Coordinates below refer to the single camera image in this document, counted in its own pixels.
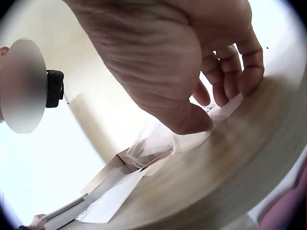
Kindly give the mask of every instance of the black headband camera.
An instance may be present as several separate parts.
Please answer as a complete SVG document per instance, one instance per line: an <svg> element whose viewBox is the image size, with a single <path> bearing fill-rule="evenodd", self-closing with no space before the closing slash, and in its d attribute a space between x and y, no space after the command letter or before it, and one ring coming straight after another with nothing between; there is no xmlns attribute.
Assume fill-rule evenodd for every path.
<svg viewBox="0 0 307 230"><path fill-rule="evenodd" d="M64 74L58 70L47 70L46 108L56 108L64 96Z"/></svg>

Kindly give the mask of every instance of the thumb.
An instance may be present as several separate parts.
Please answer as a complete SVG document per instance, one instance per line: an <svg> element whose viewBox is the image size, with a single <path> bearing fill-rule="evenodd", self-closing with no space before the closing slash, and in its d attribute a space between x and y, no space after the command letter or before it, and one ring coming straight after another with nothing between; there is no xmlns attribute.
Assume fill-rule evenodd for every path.
<svg viewBox="0 0 307 230"><path fill-rule="evenodd" d="M162 117L161 122L178 135L208 131L213 122L199 106L187 101L171 111L172 116Z"/></svg>

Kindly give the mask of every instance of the hand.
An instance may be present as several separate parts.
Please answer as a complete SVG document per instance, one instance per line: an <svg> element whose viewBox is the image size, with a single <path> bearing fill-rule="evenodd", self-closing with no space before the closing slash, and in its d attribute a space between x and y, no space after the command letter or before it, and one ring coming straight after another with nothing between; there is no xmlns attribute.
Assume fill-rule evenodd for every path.
<svg viewBox="0 0 307 230"><path fill-rule="evenodd" d="M35 215L32 223L27 228L30 230L45 230L44 225L47 221L43 219L43 216L45 216L45 214Z"/></svg>
<svg viewBox="0 0 307 230"><path fill-rule="evenodd" d="M200 71L219 106L238 93L251 94L263 78L262 48L247 0L65 2L130 97L177 134L212 126L189 102L193 95L201 105L210 104Z"/></svg>

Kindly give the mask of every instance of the white paper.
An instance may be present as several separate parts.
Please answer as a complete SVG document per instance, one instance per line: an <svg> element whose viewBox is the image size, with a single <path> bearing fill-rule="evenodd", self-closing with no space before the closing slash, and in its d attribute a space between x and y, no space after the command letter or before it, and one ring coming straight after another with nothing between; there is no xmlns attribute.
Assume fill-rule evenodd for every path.
<svg viewBox="0 0 307 230"><path fill-rule="evenodd" d="M112 176L112 172L116 172L116 170L112 170L108 176ZM81 213L76 220L85 223L108 223L145 173L146 170L141 171L139 169L133 173L124 175L120 181Z"/></svg>

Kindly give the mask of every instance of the clear plastic wrap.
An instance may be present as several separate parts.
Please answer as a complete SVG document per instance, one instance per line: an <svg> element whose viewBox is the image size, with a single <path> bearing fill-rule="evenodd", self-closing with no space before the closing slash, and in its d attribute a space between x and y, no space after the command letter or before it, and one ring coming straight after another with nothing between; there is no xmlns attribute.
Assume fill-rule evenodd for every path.
<svg viewBox="0 0 307 230"><path fill-rule="evenodd" d="M238 95L228 104L220 108L216 104L202 107L213 120L213 127L227 119L242 101ZM153 164L146 175L155 173L170 155L191 150L210 135L211 132L201 132L188 135L177 135L157 119L151 117L144 125L138 138L125 155L126 163L138 168L146 169Z"/></svg>

